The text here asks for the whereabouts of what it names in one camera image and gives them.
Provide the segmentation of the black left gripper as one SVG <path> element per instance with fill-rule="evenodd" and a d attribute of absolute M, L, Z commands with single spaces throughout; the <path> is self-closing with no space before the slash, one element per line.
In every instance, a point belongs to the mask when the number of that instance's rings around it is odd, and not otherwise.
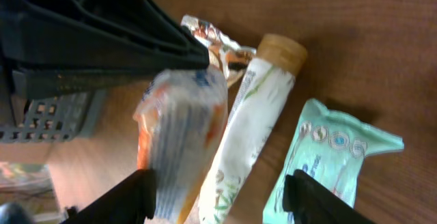
<path fill-rule="evenodd" d="M 153 0 L 1 0 L 3 84 L 23 98 L 208 64 L 206 47 Z"/>

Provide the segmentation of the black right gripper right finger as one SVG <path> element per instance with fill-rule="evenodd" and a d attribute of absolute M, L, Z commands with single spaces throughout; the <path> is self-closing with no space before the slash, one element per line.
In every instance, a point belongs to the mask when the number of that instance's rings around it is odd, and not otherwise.
<path fill-rule="evenodd" d="M 300 224 L 372 224 L 304 171 L 285 177 L 283 209 Z"/>

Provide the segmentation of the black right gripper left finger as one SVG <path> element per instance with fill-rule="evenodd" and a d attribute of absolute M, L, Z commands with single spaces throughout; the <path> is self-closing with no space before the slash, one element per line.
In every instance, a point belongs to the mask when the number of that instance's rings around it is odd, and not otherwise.
<path fill-rule="evenodd" d="M 62 224 L 144 224 L 156 209 L 156 173 L 138 169 L 88 207 L 68 209 Z"/>

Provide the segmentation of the teal wipes packet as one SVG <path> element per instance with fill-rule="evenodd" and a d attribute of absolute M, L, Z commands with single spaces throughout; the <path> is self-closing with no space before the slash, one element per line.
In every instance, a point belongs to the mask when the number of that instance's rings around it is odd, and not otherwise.
<path fill-rule="evenodd" d="M 401 137 L 309 99 L 300 114 L 284 167 L 264 207 L 262 222 L 294 222 L 294 215 L 284 211 L 282 201 L 285 177 L 295 170 L 304 171 L 353 207 L 365 158 L 403 149 Z"/>

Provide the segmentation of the orange white snack packet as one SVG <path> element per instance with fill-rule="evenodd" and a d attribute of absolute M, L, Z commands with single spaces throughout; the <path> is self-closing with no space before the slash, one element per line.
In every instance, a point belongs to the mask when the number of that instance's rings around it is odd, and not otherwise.
<path fill-rule="evenodd" d="M 184 223 L 219 148 L 227 122 L 227 82 L 215 67 L 165 70 L 133 115 L 137 167 L 156 173 L 154 216 Z"/>

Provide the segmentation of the white tube gold cap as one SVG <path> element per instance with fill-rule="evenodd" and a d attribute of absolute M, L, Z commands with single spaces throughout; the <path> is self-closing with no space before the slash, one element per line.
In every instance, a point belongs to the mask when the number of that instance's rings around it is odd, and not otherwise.
<path fill-rule="evenodd" d="M 201 223 L 224 223 L 238 193 L 278 120 L 306 48 L 277 34 L 266 34 L 248 64 L 219 149 L 201 187 Z"/>

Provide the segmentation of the beige grain pouch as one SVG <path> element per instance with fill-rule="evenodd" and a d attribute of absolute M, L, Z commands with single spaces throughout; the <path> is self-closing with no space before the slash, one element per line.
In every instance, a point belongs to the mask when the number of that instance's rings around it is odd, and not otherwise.
<path fill-rule="evenodd" d="M 210 65 L 223 72 L 228 87 L 242 78 L 249 62 L 256 55 L 255 48 L 240 46 L 208 21 L 186 14 L 181 26 L 186 27 L 208 49 Z"/>

